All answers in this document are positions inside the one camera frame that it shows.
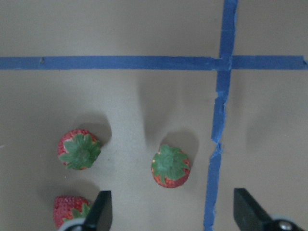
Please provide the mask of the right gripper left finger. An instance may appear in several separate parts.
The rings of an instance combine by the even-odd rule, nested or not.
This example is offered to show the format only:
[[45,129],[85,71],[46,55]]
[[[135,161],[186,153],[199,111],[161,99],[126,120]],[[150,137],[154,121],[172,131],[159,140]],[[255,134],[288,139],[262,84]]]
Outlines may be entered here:
[[100,191],[83,222],[84,231],[109,231],[113,221],[112,192]]

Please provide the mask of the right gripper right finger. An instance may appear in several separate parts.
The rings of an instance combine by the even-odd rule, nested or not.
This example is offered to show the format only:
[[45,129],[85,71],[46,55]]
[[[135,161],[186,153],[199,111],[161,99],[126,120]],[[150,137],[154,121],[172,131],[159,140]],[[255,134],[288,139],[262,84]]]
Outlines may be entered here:
[[241,231],[287,231],[287,220],[272,219],[245,188],[233,191],[233,218]]

